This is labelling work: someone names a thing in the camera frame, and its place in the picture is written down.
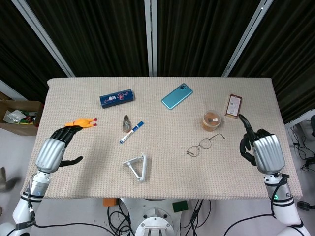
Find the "black curtain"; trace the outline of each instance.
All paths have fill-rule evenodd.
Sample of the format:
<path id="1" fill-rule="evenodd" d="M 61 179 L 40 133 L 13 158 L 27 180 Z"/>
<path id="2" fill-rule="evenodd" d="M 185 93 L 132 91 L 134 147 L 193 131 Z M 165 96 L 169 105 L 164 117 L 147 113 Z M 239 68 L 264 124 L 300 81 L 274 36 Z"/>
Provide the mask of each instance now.
<path id="1" fill-rule="evenodd" d="M 220 77 L 260 0 L 158 0 L 158 75 Z"/>
<path id="2" fill-rule="evenodd" d="M 11 1 L 0 1 L 0 80 L 28 100 L 45 101 L 47 80 L 65 77 Z"/>
<path id="3" fill-rule="evenodd" d="M 27 0 L 75 76 L 148 76 L 143 0 Z"/>
<path id="4" fill-rule="evenodd" d="M 270 77 L 284 122 L 315 108 L 315 2 L 276 0 L 230 76 Z"/>

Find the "glasses frame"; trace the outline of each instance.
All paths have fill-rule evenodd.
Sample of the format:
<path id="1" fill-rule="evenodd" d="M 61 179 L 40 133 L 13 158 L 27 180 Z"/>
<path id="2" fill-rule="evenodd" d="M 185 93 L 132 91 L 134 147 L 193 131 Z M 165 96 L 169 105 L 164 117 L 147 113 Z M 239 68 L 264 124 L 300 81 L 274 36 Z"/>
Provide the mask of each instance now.
<path id="1" fill-rule="evenodd" d="M 202 149 L 205 149 L 205 150 L 211 148 L 211 146 L 212 146 L 211 140 L 212 140 L 214 137 L 218 136 L 218 135 L 221 135 L 222 138 L 225 139 L 225 137 L 224 137 L 222 134 L 216 134 L 215 136 L 212 136 L 212 137 L 209 138 L 209 139 L 208 139 L 208 138 L 202 139 L 202 140 L 199 142 L 199 145 L 197 145 L 197 146 L 191 146 L 190 148 L 188 148 L 188 150 L 186 151 L 186 154 L 188 154 L 188 155 L 191 156 L 191 157 L 197 157 L 197 156 L 200 154 L 200 149 L 199 149 L 199 147 L 201 147 Z M 204 140 L 209 140 L 209 141 L 210 141 L 210 147 L 205 148 L 203 145 L 201 145 L 201 142 L 204 141 Z M 198 150 L 198 154 L 197 154 L 196 156 L 193 155 L 193 154 L 189 151 L 189 150 L 192 149 L 193 147 L 196 147 L 197 150 Z"/>

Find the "orange object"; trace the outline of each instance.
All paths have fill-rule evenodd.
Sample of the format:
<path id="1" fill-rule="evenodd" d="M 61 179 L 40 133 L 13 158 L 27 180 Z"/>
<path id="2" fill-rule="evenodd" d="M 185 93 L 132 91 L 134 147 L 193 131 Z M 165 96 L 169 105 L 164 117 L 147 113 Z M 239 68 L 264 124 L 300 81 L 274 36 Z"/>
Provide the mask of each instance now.
<path id="1" fill-rule="evenodd" d="M 117 205 L 117 198 L 103 198 L 104 207 L 112 207 Z"/>
<path id="2" fill-rule="evenodd" d="M 66 124 L 64 124 L 65 126 L 74 126 L 74 125 L 79 125 L 83 128 L 88 128 L 88 127 L 92 127 L 92 126 L 97 126 L 96 123 L 94 124 L 90 124 L 90 122 L 92 121 L 97 121 L 97 119 L 76 119 L 73 122 L 68 122 Z"/>

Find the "rubber chicken toy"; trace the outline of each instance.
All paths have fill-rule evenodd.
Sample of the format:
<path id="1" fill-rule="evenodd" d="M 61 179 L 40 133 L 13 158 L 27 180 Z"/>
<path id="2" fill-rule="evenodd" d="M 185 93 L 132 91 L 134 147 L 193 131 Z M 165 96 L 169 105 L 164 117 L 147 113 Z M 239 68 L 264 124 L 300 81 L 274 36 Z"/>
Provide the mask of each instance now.
<path id="1" fill-rule="evenodd" d="M 94 124 L 90 124 L 90 122 L 92 121 L 97 121 L 97 119 L 76 119 L 73 122 L 68 122 L 66 124 L 64 124 L 65 126 L 74 126 L 74 125 L 79 125 L 83 128 L 88 128 L 88 127 L 92 127 L 92 126 L 97 126 L 96 123 Z"/>

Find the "marker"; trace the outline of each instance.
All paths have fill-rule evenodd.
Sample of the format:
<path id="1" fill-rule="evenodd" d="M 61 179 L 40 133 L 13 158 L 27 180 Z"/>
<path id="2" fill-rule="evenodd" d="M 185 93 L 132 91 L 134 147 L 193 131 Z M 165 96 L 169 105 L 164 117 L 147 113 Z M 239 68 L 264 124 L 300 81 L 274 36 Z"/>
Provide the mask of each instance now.
<path id="1" fill-rule="evenodd" d="M 124 141 L 126 141 L 127 138 L 129 138 L 138 128 L 140 128 L 143 125 L 143 121 L 140 121 L 132 130 L 127 133 L 126 136 L 124 136 L 122 139 L 120 139 L 120 143 L 123 144 Z"/>

